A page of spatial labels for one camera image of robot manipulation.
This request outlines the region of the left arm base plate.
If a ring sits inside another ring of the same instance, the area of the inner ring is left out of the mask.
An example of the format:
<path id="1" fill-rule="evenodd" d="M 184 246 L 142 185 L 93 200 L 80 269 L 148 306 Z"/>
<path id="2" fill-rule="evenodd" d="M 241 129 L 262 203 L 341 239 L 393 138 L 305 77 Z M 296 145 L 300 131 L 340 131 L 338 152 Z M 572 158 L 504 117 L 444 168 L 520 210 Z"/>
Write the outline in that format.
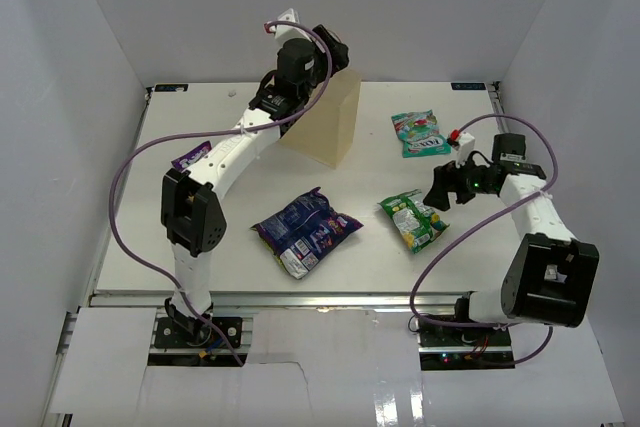
<path id="1" fill-rule="evenodd" d="M 231 346 L 241 346 L 243 319 L 241 317 L 214 317 L 213 323 L 226 335 Z M 210 327 L 202 327 L 195 336 L 179 328 L 169 317 L 160 317 L 157 321 L 152 346 L 156 349 L 208 348 L 209 346 L 226 348 L 220 335 Z"/>

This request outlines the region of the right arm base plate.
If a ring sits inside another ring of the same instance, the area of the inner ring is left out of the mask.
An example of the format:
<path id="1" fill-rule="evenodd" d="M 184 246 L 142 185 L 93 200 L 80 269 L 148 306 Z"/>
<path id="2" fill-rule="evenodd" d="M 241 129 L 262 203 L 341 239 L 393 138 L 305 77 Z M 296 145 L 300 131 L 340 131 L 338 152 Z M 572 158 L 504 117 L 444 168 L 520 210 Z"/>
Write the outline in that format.
<path id="1" fill-rule="evenodd" d="M 422 347 L 510 347 L 507 330 L 490 328 L 459 328 L 432 325 L 411 316 L 409 330 L 419 338 Z"/>

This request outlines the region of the dark blue snack bag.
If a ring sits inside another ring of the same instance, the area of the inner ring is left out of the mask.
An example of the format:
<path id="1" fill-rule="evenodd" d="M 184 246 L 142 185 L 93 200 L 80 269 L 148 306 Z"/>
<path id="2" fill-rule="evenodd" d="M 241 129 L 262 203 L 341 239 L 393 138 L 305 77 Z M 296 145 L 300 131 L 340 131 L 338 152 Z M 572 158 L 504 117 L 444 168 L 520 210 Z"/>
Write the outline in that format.
<path id="1" fill-rule="evenodd" d="M 337 212 L 316 187 L 251 229 L 292 278 L 301 280 L 363 224 Z"/>

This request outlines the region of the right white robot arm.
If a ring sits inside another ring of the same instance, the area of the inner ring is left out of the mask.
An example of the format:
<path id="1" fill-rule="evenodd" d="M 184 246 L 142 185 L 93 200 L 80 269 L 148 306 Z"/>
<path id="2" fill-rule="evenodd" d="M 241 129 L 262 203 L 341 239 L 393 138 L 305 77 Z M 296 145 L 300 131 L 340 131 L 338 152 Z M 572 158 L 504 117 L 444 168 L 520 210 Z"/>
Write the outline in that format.
<path id="1" fill-rule="evenodd" d="M 550 195 L 541 166 L 526 159 L 521 134 L 498 134 L 489 162 L 477 164 L 475 139 L 454 131 L 447 139 L 455 160 L 435 168 L 424 202 L 446 211 L 450 196 L 463 205 L 479 194 L 495 195 L 509 208 L 520 245 L 497 288 L 472 291 L 456 301 L 453 337 L 472 346 L 488 324 L 540 323 L 575 328 L 584 319 L 599 252 L 565 226 Z"/>

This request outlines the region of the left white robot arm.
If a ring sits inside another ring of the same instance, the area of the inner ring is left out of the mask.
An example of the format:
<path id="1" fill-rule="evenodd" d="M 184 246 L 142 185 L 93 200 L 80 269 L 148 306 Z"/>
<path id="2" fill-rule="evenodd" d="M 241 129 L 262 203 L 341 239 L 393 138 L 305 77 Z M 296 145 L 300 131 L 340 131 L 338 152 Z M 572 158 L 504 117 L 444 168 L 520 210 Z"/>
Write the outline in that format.
<path id="1" fill-rule="evenodd" d="M 211 252 L 227 223 L 221 201 L 235 180 L 296 122 L 295 114 L 313 90 L 349 65 L 349 48 L 323 25 L 311 33 L 277 26 L 280 45 L 274 70 L 261 80 L 238 124 L 237 134 L 220 141 L 183 171 L 170 169 L 162 182 L 161 223 L 166 229 L 179 282 L 165 311 L 177 334 L 199 346 L 211 334 L 209 293 Z"/>

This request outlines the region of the green chips bag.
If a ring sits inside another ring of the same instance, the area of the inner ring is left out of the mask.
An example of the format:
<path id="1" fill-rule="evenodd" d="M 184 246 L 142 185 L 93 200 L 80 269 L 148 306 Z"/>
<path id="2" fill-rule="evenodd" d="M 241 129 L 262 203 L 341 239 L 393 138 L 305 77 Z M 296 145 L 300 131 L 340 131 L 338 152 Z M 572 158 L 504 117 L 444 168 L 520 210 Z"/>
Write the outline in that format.
<path id="1" fill-rule="evenodd" d="M 378 203 L 414 254 L 435 242 L 449 227 L 423 200 L 423 192 L 414 189 L 387 197 Z"/>

